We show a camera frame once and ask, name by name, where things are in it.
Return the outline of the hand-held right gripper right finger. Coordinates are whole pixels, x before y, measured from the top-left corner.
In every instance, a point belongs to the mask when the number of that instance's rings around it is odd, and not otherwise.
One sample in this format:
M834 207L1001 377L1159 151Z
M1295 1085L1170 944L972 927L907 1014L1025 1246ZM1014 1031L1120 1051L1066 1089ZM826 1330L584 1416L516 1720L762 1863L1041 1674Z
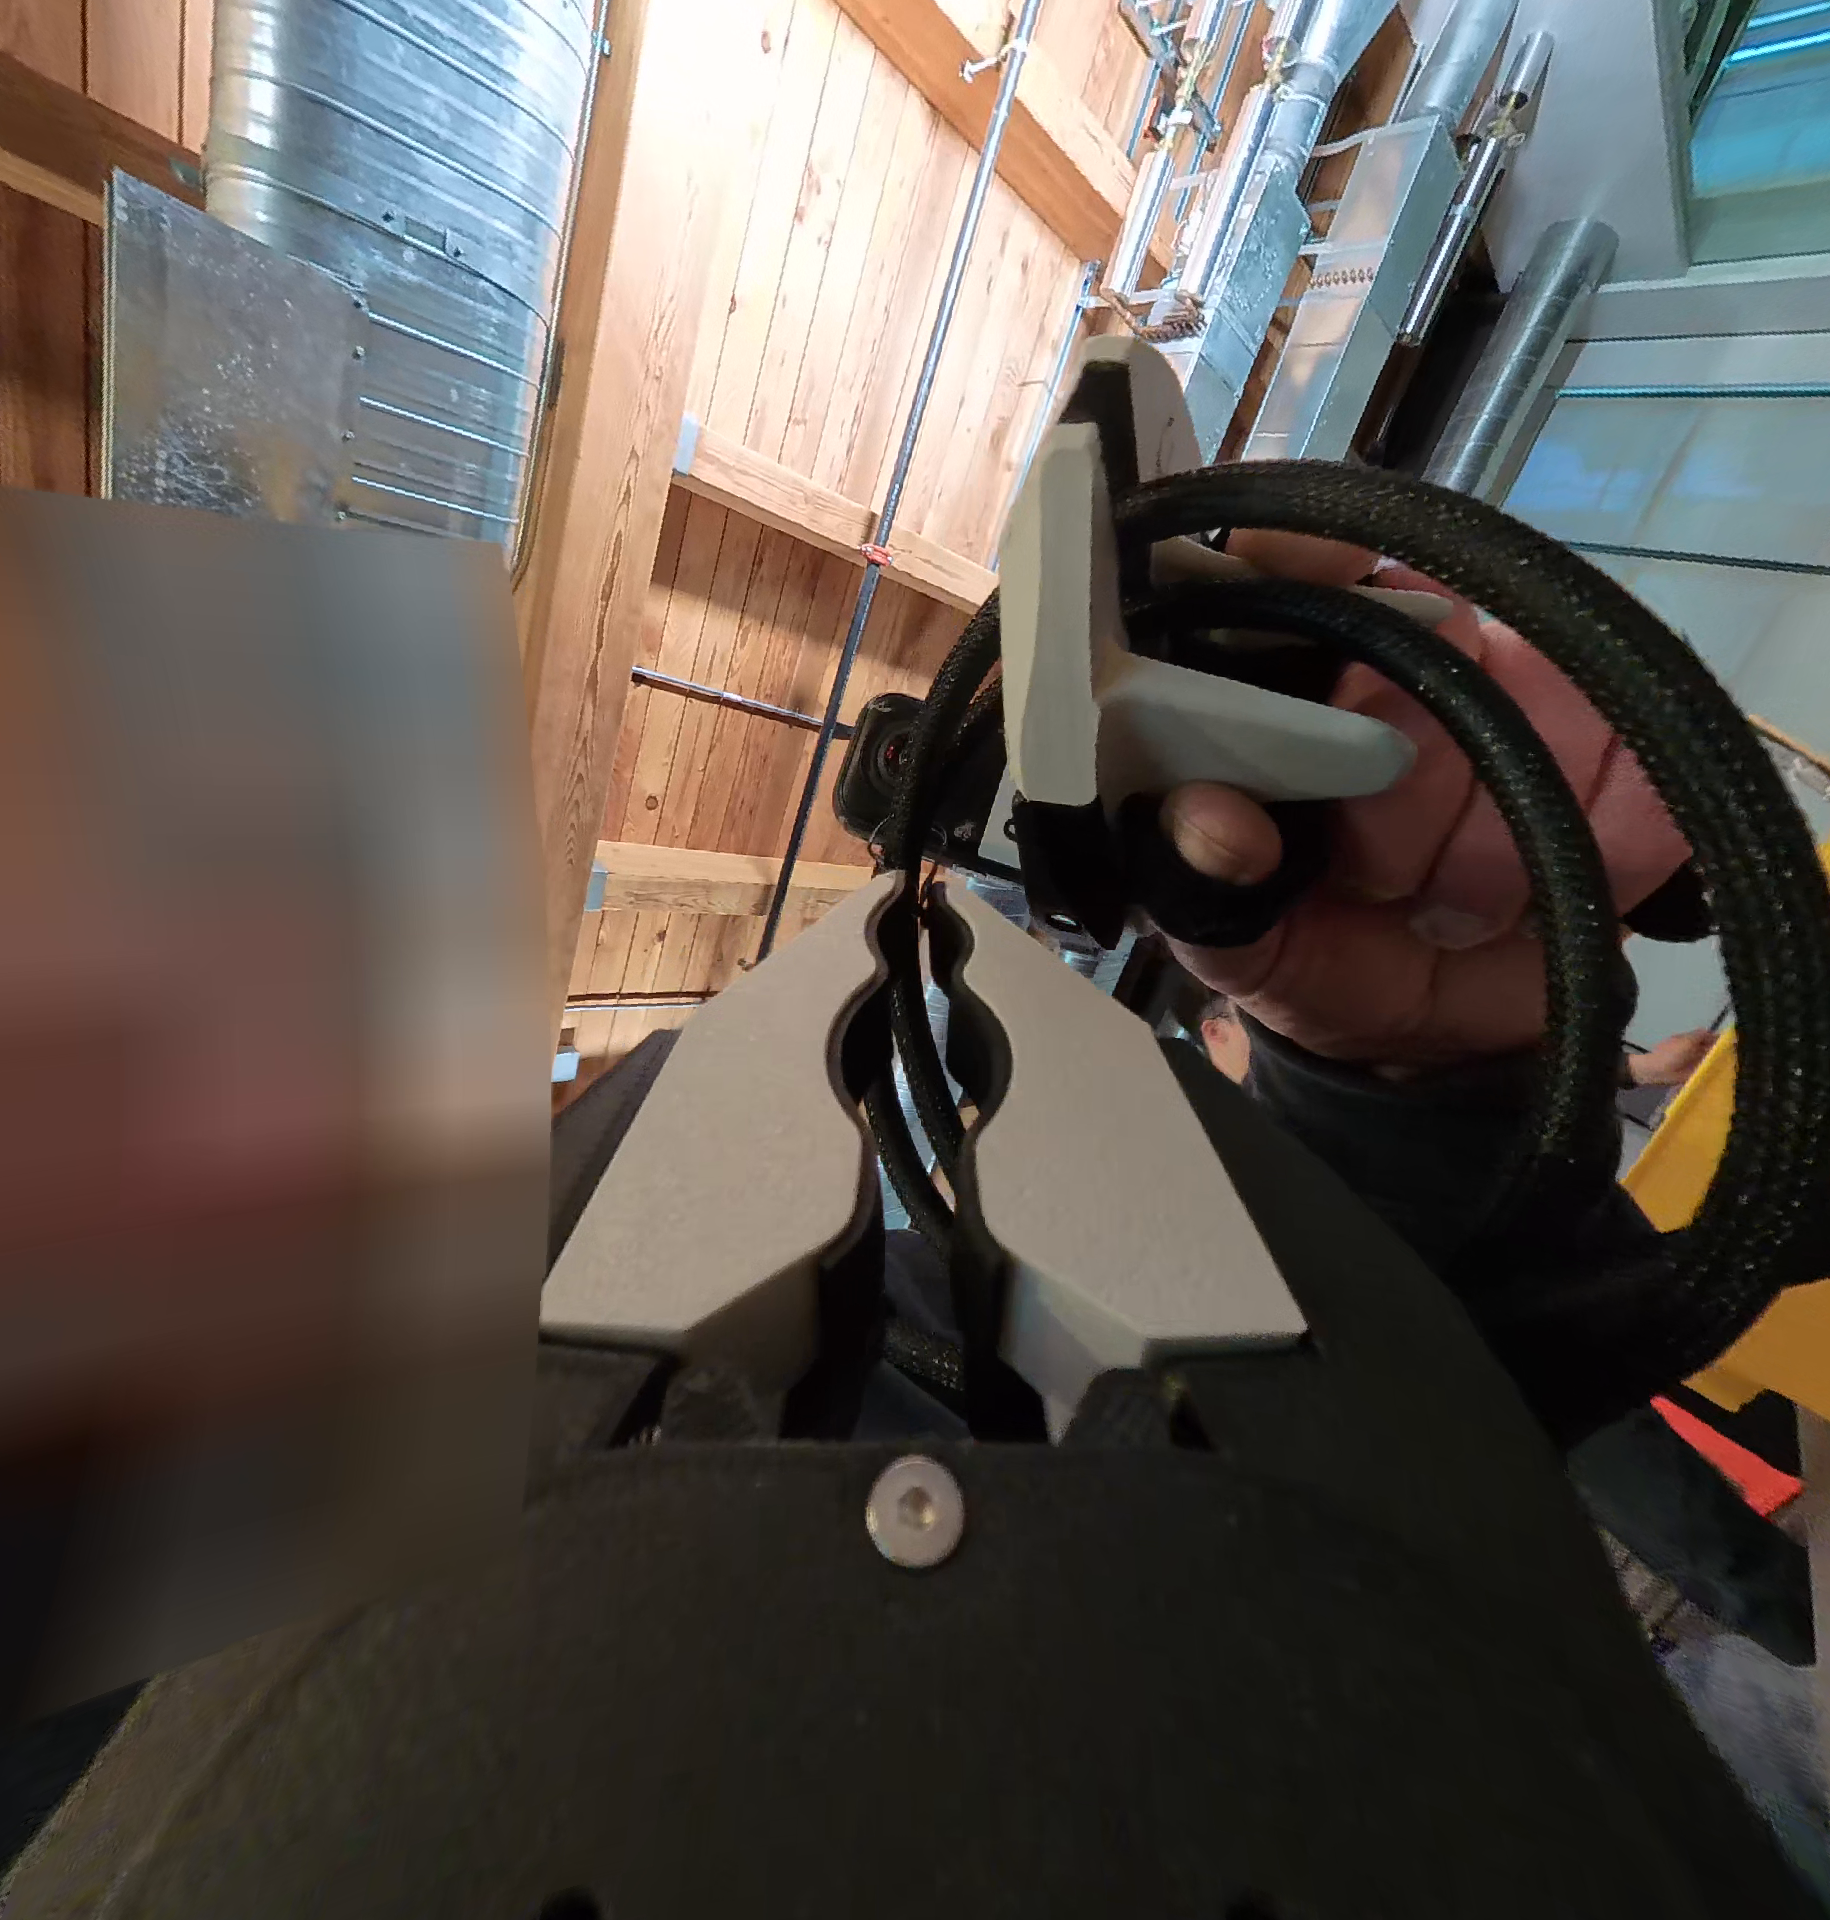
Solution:
M1307 1319L1156 1032L994 910L945 914L975 1104L956 1178L997 1356L1072 1427L1105 1374L1278 1352Z

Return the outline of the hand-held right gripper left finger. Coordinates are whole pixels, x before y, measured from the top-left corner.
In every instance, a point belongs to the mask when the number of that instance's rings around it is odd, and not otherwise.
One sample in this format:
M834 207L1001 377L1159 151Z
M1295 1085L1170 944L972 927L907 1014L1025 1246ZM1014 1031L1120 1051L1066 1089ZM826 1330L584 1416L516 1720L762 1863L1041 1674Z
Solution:
M541 1297L541 1326L805 1378L877 1222L863 1097L891 1060L877 877L679 1031Z

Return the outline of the person's left forearm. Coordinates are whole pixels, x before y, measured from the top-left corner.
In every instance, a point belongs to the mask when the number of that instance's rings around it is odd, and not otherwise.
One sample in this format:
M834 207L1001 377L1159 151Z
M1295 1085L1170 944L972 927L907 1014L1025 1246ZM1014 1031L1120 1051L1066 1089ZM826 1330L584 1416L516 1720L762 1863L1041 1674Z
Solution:
M1447 1284L1551 1438L1579 1443L1707 1368L1749 1319L1671 1310L1665 1237L1620 1180L1619 1093L1597 1110L1575 1184L1505 1213L1541 1082L1535 1047L1411 1078L1344 1065L1216 995L1201 1032L1217 1070L1315 1154Z

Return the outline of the person's left hand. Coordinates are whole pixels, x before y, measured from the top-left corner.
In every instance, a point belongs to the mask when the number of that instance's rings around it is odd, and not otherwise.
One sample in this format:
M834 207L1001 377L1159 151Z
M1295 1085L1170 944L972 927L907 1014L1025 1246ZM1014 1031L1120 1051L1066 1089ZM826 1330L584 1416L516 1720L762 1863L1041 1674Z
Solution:
M1226 548L1274 578L1429 598L1425 622L1505 689L1549 747L1587 816L1620 914L1691 860L1634 751L1512 628L1358 547L1251 531L1232 533ZM1347 667L1336 704L1405 732L1407 775L1338 807L1325 873L1259 942L1177 940L1173 951L1251 1020L1328 1060L1407 1074L1537 1044L1545 962L1530 880L1499 805L1433 715L1374 669Z

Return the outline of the orange cone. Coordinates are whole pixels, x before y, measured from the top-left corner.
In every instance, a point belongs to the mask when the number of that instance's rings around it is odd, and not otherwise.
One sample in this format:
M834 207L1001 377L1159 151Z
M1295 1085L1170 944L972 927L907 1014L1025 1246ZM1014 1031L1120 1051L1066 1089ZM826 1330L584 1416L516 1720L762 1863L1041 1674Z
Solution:
M1780 1517L1802 1496L1800 1475L1786 1471L1682 1403L1657 1395L1650 1398L1650 1408L1760 1520Z

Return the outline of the yellow plastic bin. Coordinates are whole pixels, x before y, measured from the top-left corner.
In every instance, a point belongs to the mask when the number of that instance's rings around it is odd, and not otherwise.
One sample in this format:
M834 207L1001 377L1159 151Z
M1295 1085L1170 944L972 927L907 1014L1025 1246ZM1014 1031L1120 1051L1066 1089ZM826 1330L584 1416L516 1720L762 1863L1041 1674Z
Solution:
M1817 849L1830 880L1830 837ZM1752 990L1622 1180L1659 1237L1626 1312L1644 1395L1774 1390L1830 1425L1830 1014L1749 1062Z

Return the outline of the round metal ventilation duct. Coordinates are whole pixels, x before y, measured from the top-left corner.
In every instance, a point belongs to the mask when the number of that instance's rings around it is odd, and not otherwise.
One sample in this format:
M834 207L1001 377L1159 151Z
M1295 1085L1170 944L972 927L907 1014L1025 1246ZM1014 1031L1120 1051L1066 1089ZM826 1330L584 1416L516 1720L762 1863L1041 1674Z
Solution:
M346 525L518 563L608 15L214 5L209 210L356 306Z

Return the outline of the rectangular metal duct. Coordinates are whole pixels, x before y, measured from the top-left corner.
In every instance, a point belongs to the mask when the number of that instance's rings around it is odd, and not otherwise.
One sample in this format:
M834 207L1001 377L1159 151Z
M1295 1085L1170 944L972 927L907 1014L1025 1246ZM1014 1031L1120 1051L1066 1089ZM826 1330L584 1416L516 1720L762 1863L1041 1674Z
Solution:
M518 438L408 354L439 341L134 173L102 210L99 497L514 553Z

